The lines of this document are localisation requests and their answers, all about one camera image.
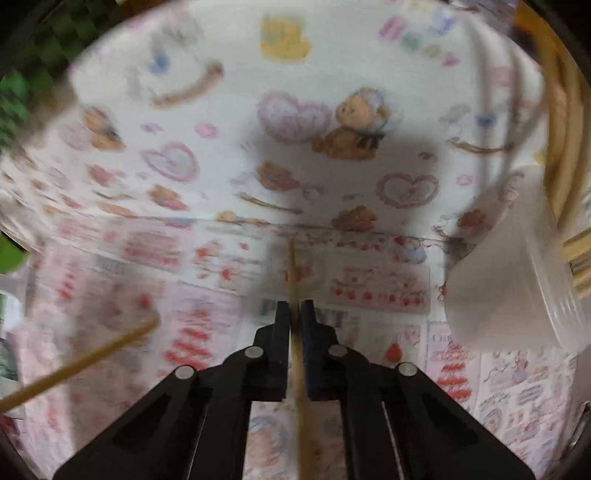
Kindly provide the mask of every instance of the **cute sticker sheet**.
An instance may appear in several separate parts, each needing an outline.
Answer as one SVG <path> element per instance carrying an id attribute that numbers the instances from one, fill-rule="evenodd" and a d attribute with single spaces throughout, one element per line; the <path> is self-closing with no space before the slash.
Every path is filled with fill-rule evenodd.
<path id="1" fill-rule="evenodd" d="M 2 164 L 48 225 L 249 219 L 474 243 L 545 145 L 534 62 L 424 0 L 175 2 L 69 76 L 79 103 Z"/>
<path id="2" fill-rule="evenodd" d="M 443 308 L 444 276 L 469 252 L 466 245 L 179 219 L 66 219 L 59 231 L 36 262 L 31 313 L 15 332 L 24 384 L 137 325 L 147 306 L 158 310 L 161 326 L 25 405 L 23 443 L 47 476 L 176 366 L 207 368 L 251 345 L 285 299 L 288 239 L 295 242 L 302 298 L 314 300 L 318 321 L 333 326 L 339 342 L 377 364 L 417 364 L 538 476 L 551 465 L 569 419 L 576 360 L 559 350 L 480 355 L 454 342 Z M 128 239 L 136 237 L 146 239 L 154 258 L 161 258 L 162 245 L 177 246 L 164 250 L 178 251 L 178 268 L 129 256 Z M 363 303 L 335 300 L 331 265 L 355 275 L 378 267 L 414 275 L 428 308 L 384 304 L 371 282 Z M 314 406 L 312 415 L 314 471 L 337 478 L 344 469 L 338 405 Z M 253 406 L 245 476 L 296 478 L 293 426 L 291 395 Z"/>

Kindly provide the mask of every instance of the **bundle of sticks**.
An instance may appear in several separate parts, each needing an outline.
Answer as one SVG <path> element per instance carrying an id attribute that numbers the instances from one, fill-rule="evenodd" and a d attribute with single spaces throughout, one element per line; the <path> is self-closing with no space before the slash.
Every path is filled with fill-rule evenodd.
<path id="1" fill-rule="evenodd" d="M 591 89 L 566 46 L 525 2 L 518 23 L 535 38 L 548 106 L 544 184 L 558 231 L 565 234 L 581 207 L 591 168 Z M 563 246 L 580 298 L 591 294 L 591 228 Z"/>

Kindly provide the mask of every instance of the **pink heart print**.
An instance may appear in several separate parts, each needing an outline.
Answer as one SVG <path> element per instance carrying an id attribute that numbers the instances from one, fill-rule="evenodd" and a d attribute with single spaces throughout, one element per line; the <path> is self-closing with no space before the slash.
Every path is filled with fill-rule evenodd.
<path id="1" fill-rule="evenodd" d="M 398 40 L 407 28 L 407 22 L 402 17 L 396 15 L 388 18 L 386 23 L 379 31 L 379 36 L 383 40 Z"/>
<path id="2" fill-rule="evenodd" d="M 170 180 L 191 181 L 199 174 L 195 155 L 181 142 L 169 142 L 160 150 L 144 150 L 140 154 L 152 170 Z"/>
<path id="3" fill-rule="evenodd" d="M 376 185 L 376 194 L 386 205 L 408 209 L 422 207 L 439 193 L 439 181 L 432 175 L 412 178 L 405 173 L 390 173 Z"/>
<path id="4" fill-rule="evenodd" d="M 330 126 L 332 112 L 323 103 L 300 103 L 288 93 L 270 92 L 259 103 L 258 118 L 275 140 L 295 144 L 321 136 Z"/>

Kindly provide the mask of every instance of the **wooden stick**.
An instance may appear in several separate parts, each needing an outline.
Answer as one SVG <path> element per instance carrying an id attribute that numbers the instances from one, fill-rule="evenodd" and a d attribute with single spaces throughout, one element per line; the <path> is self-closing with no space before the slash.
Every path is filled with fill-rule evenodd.
<path id="1" fill-rule="evenodd" d="M 571 190 L 583 136 L 583 105 L 581 104 L 579 67 L 567 51 L 564 52 L 564 72 L 568 102 L 566 145 L 562 159 L 556 167 L 556 176 L 548 188 L 550 207 L 556 220 L 560 218 Z"/>
<path id="2" fill-rule="evenodd" d="M 577 293 L 579 294 L 580 299 L 588 297 L 591 294 L 591 282 L 579 285 L 577 287 Z"/>
<path id="3" fill-rule="evenodd" d="M 568 239 L 563 245 L 564 256 L 569 262 L 591 251 L 591 228 Z"/>
<path id="4" fill-rule="evenodd" d="M 575 287 L 586 283 L 587 280 L 591 280 L 591 265 L 583 267 L 573 274 L 573 282 Z"/>
<path id="5" fill-rule="evenodd" d="M 585 82 L 583 84 L 583 139 L 579 152 L 579 160 L 574 173 L 573 182 L 570 186 L 569 196 L 564 209 L 558 219 L 558 229 L 564 231 L 573 220 L 575 213 L 580 207 L 582 191 L 587 185 L 587 171 L 591 166 L 591 89 Z"/>
<path id="6" fill-rule="evenodd" d="M 298 480 L 311 478 L 311 448 L 308 438 L 308 412 L 306 384 L 304 382 L 304 358 L 301 340 L 300 298 L 297 290 L 296 248 L 293 239 L 289 240 L 287 275 L 291 310 L 291 373 L 295 396 L 295 431 L 298 445 Z"/>
<path id="7" fill-rule="evenodd" d="M 540 53 L 542 71 L 544 72 L 544 94 L 548 105 L 548 151 L 546 153 L 545 179 L 550 182 L 558 164 L 558 158 L 564 148 L 564 135 L 561 134 L 560 117 L 557 111 L 556 88 L 560 85 L 558 63 L 554 54 L 554 44 L 548 24 L 537 17 L 538 24 L 534 36 Z"/>
<path id="8" fill-rule="evenodd" d="M 87 355 L 81 356 L 71 364 L 61 367 L 55 372 L 35 380 L 31 385 L 28 385 L 19 391 L 1 399 L 0 414 L 18 407 L 19 405 L 31 400 L 33 397 L 36 397 L 46 390 L 55 387 L 58 383 L 61 383 L 73 377 L 74 375 L 79 374 L 85 368 L 97 363 L 125 345 L 132 343 L 142 335 L 151 332 L 159 325 L 159 323 L 160 320 L 158 317 L 153 318 L 141 327 L 138 327 L 128 333 L 124 333 L 113 342 L 107 343 L 106 345 L 97 348 L 97 350 Z"/>

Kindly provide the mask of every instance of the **clear plastic cup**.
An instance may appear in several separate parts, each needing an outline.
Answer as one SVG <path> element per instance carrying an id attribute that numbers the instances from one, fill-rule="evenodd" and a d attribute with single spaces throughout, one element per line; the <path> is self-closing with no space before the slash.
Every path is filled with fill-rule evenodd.
<path id="1" fill-rule="evenodd" d="M 449 272 L 447 320 L 454 340 L 474 351 L 579 353 L 591 343 L 542 175 L 537 166 L 526 169 L 506 216 Z"/>

